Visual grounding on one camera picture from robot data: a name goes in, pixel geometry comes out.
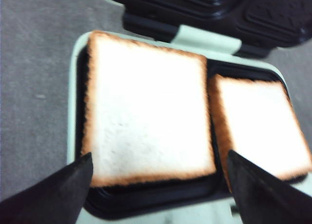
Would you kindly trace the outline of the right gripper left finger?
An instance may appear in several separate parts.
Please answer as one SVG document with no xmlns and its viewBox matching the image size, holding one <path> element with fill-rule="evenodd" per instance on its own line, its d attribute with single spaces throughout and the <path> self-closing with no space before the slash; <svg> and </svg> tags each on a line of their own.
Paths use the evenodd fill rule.
<svg viewBox="0 0 312 224">
<path fill-rule="evenodd" d="M 2 224 L 74 224 L 85 203 L 93 163 L 90 153 L 0 203 Z"/>
</svg>

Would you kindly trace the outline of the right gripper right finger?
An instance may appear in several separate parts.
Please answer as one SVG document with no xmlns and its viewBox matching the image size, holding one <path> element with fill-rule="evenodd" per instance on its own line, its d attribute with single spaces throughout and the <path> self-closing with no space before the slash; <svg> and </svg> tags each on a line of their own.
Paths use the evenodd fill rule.
<svg viewBox="0 0 312 224">
<path fill-rule="evenodd" d="M 310 224 L 312 198 L 230 150 L 230 188 L 245 224 Z"/>
</svg>

